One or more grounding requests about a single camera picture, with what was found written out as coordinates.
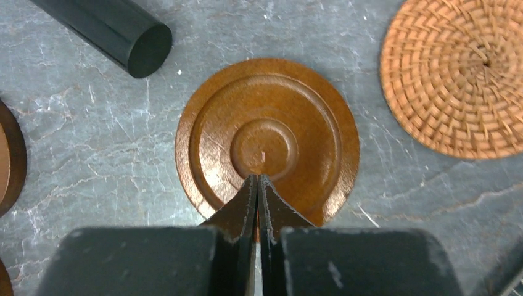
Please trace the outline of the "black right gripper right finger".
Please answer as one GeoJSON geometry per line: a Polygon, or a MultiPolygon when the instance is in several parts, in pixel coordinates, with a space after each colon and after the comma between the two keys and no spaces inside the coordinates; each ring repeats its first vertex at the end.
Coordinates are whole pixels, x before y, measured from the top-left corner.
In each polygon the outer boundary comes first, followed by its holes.
{"type": "Polygon", "coordinates": [[[317,228],[257,185],[265,295],[461,295],[441,243],[415,228],[317,228]]]}

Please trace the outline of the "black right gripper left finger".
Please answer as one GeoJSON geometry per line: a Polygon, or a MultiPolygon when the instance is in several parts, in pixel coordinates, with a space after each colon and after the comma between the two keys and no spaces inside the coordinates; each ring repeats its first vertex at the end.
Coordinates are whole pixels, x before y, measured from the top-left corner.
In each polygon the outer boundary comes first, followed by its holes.
{"type": "Polygon", "coordinates": [[[195,227],[73,230],[38,295],[252,295],[257,177],[195,227]]]}

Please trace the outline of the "reddish brown grooved coaster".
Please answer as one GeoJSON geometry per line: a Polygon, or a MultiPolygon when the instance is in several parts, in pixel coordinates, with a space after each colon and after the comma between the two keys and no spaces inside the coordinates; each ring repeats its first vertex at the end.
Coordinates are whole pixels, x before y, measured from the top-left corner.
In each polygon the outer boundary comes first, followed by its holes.
{"type": "Polygon", "coordinates": [[[355,119],[342,95],[314,70],[284,59],[250,59],[202,83],[175,139],[176,169],[196,210],[211,217],[248,175],[314,225],[342,208],[360,162],[355,119]]]}

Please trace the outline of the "light brown grooved coaster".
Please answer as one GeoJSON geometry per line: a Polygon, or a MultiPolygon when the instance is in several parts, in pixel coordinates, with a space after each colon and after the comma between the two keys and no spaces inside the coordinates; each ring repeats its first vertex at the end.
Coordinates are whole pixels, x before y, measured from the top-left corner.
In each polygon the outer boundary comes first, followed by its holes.
{"type": "Polygon", "coordinates": [[[0,296],[13,296],[13,288],[9,273],[2,260],[0,260],[0,296]]]}

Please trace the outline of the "brown grooved wooden coaster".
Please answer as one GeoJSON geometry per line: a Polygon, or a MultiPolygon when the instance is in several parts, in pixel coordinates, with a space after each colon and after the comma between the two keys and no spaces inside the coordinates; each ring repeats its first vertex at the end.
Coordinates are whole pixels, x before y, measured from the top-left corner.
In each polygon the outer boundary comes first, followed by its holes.
{"type": "Polygon", "coordinates": [[[1,215],[16,203],[27,175],[27,149],[20,126],[1,103],[1,215]]]}

